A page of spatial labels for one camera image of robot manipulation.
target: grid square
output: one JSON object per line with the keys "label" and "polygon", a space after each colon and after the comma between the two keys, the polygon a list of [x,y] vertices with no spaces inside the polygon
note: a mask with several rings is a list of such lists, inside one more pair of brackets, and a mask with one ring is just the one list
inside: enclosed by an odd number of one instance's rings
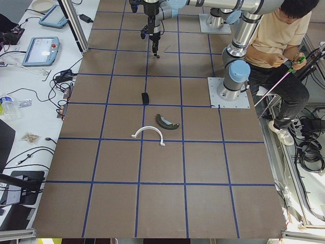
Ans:
{"label": "grid square", "polygon": [[93,29],[120,29],[122,13],[97,12],[93,22]]}
{"label": "grid square", "polygon": [[159,53],[156,58],[151,53],[148,58],[148,75],[153,76],[179,76],[178,53]]}
{"label": "grid square", "polygon": [[142,104],[145,82],[145,77],[114,76],[109,103]]}
{"label": "grid square", "polygon": [[[169,122],[180,124],[175,130],[166,130],[161,128],[156,122],[156,115],[160,114]],[[164,140],[181,140],[182,139],[182,124],[181,124],[181,109],[180,107],[164,107],[164,106],[146,106],[145,111],[145,126],[157,127],[164,138]],[[143,138],[160,140],[160,136],[156,131],[148,130],[144,133]]]}
{"label": "grid square", "polygon": [[79,69],[84,74],[112,74],[115,51],[92,49],[85,53]]}
{"label": "grid square", "polygon": [[141,182],[184,182],[182,143],[144,141]]}
{"label": "grid square", "polygon": [[147,52],[117,51],[114,74],[145,75]]}
{"label": "grid square", "polygon": [[119,32],[119,30],[92,29],[88,40],[89,47],[115,50]]}
{"label": "grid square", "polygon": [[183,108],[184,139],[221,141],[220,118],[216,109]]}
{"label": "grid square", "polygon": [[148,77],[147,92],[151,105],[181,104],[179,78]]}
{"label": "grid square", "polygon": [[274,183],[264,144],[227,143],[226,151],[233,184]]}
{"label": "grid square", "polygon": [[136,205],[136,185],[95,184],[85,237],[134,236]]}
{"label": "grid square", "polygon": [[185,77],[213,77],[209,54],[181,54],[181,71]]}
{"label": "grid square", "polygon": [[140,141],[101,141],[96,181],[137,182]]}
{"label": "grid square", "polygon": [[183,105],[211,106],[207,78],[182,78]]}
{"label": "grid square", "polygon": [[222,143],[185,143],[185,168],[188,183],[229,183]]}
{"label": "grid square", "polygon": [[111,76],[78,75],[70,102],[106,103],[110,80]]}
{"label": "grid square", "polygon": [[109,105],[103,138],[131,139],[131,135],[142,127],[142,115],[143,106]]}
{"label": "grid square", "polygon": [[187,186],[190,238],[237,238],[228,186]]}
{"label": "grid square", "polygon": [[123,12],[125,0],[100,1],[97,11]]}
{"label": "grid square", "polygon": [[142,42],[140,38],[140,30],[148,24],[148,16],[142,13],[124,13],[122,29],[123,30],[136,30],[139,31],[139,38],[135,39],[135,42]]}
{"label": "grid square", "polygon": [[91,181],[98,143],[97,140],[59,140],[46,179]]}
{"label": "grid square", "polygon": [[[46,183],[42,204],[32,225],[37,228],[37,238],[81,236],[89,190],[90,184]],[[68,204],[76,199],[78,204]]]}
{"label": "grid square", "polygon": [[180,52],[210,53],[208,35],[180,33],[179,41]]}
{"label": "grid square", "polygon": [[[151,50],[152,42],[150,41],[149,48]],[[165,52],[177,52],[178,53],[178,34],[174,32],[165,32],[159,41],[158,54]]]}
{"label": "grid square", "polygon": [[184,205],[183,186],[141,185],[137,237],[186,238]]}
{"label": "grid square", "polygon": [[263,141],[254,108],[220,109],[226,141]]}
{"label": "grid square", "polygon": [[281,237],[286,226],[275,187],[233,187],[233,194],[241,238]]}
{"label": "grid square", "polygon": [[118,50],[147,51],[148,40],[141,40],[139,31],[122,30]]}
{"label": "grid square", "polygon": [[178,16],[178,26],[180,32],[201,33],[199,15]]}
{"label": "grid square", "polygon": [[105,105],[69,104],[60,137],[99,138]]}
{"label": "grid square", "polygon": [[166,32],[176,32],[178,29],[177,17],[171,18],[171,19],[165,19],[164,26],[165,26],[165,33]]}

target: man's hand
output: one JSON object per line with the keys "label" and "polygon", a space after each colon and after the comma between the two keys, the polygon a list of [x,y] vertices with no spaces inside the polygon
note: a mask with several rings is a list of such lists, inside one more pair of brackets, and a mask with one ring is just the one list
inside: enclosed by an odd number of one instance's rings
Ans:
{"label": "man's hand", "polygon": [[264,60],[274,68],[284,63],[284,57],[278,53],[265,53]]}
{"label": "man's hand", "polygon": [[293,67],[295,70],[299,70],[299,69],[301,69],[303,66],[306,65],[306,63],[307,63],[306,59],[304,59],[300,64],[297,63],[297,61],[298,61],[302,56],[304,56],[304,53],[303,53],[303,52],[299,53],[299,55],[295,58],[294,63],[293,63],[293,65],[292,65],[292,67]]}

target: person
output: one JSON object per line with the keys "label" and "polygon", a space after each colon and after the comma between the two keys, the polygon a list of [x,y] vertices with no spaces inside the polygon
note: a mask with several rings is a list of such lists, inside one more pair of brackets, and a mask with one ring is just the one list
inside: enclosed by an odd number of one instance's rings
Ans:
{"label": "person", "polygon": [[[244,59],[251,68],[248,84],[255,101],[259,86],[271,89],[288,71],[288,59],[295,70],[306,65],[297,61],[304,55],[299,51],[307,32],[311,10],[319,0],[284,0],[276,11],[262,17],[250,40]],[[309,99],[306,87],[290,73],[274,89],[281,96],[278,116],[268,123],[284,145],[293,145],[294,139],[287,130]]]}
{"label": "person", "polygon": [[10,32],[11,29],[16,27],[18,24],[11,22],[5,15],[0,14],[0,44],[5,41],[3,33]]}

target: power adapter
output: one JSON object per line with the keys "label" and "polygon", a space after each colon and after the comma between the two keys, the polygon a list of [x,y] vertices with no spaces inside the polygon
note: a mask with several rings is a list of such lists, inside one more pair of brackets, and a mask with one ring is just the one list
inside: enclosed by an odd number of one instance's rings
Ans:
{"label": "power adapter", "polygon": [[83,21],[85,21],[86,23],[93,23],[93,20],[88,17],[87,15],[81,14],[79,15],[79,18]]}

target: brown table surface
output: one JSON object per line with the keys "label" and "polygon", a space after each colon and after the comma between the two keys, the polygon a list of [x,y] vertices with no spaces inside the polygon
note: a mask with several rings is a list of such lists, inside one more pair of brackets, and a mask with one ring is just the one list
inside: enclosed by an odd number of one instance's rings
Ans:
{"label": "brown table surface", "polygon": [[[253,103],[210,108],[231,35],[200,34],[185,7],[160,59],[128,1],[100,2],[33,227],[38,237],[271,238],[285,219]],[[142,105],[141,93],[150,104]],[[155,115],[180,123],[131,138]]]}

